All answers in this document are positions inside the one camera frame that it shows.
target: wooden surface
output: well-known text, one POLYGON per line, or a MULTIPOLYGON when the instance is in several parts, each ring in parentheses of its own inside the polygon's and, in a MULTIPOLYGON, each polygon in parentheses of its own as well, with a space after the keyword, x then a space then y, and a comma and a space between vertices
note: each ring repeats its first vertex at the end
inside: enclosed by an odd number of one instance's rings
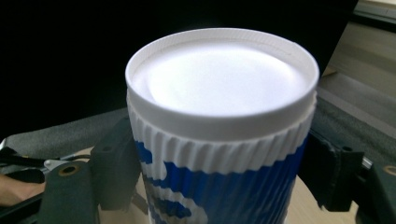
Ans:
MULTIPOLYGON (((91 148, 80 151, 78 154, 88 154, 91 148)), ((146 198, 142 178, 136 186, 136 191, 146 198)), ((290 206, 286 217, 286 224, 356 224, 355 216, 358 206, 353 203, 349 212, 329 212, 320 209, 304 182, 297 176, 290 206)), ((102 211, 99 208, 101 224, 149 224, 149 218, 131 204, 129 211, 102 211)))

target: metal grommet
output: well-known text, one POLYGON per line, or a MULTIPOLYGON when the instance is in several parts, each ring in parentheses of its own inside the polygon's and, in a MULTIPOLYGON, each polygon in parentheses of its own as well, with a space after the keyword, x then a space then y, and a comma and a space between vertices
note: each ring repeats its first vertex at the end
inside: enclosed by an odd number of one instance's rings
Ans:
POLYGON ((384 166, 384 171, 389 175, 396 176, 396 166, 391 166, 391 165, 384 166))
POLYGON ((75 174, 79 170, 79 167, 77 165, 69 165, 64 168, 62 168, 58 175, 59 176, 69 176, 75 174))

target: cup lid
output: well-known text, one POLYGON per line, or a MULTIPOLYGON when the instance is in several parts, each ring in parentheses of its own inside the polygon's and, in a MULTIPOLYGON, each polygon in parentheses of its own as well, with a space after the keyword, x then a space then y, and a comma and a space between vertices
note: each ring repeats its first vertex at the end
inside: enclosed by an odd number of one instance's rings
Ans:
POLYGON ((285 38, 237 28, 165 36, 126 67, 128 104, 179 136, 229 141, 277 133, 315 102, 318 65, 285 38))

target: blue and white cup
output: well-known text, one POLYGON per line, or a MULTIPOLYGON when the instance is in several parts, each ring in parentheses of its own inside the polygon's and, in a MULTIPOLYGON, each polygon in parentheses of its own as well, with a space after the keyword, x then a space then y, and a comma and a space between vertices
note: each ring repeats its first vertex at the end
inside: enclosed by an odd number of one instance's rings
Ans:
POLYGON ((126 67, 150 222, 283 223, 316 107, 318 65, 285 38, 209 28, 126 67))

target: blue pattern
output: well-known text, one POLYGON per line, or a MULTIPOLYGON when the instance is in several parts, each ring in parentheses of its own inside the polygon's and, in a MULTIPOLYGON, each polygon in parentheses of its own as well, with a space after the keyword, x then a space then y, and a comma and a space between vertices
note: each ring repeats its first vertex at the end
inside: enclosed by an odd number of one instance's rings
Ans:
MULTIPOLYGON (((140 160, 152 163, 152 154, 141 142, 136 142, 140 160)), ((146 184, 154 187, 180 192, 185 198, 193 199, 203 207, 209 224, 220 223, 283 223, 292 190, 292 183, 297 175, 304 153, 303 143, 295 152, 283 161, 276 161, 272 166, 263 166, 257 171, 247 170, 242 174, 219 173, 206 174, 191 171, 186 167, 176 167, 172 162, 165 162, 167 176, 165 179, 153 179, 144 176, 146 184)), ((154 199, 161 212, 179 218, 190 217, 191 211, 180 203, 154 199)), ((155 223, 166 224, 159 215, 150 209, 155 223)))

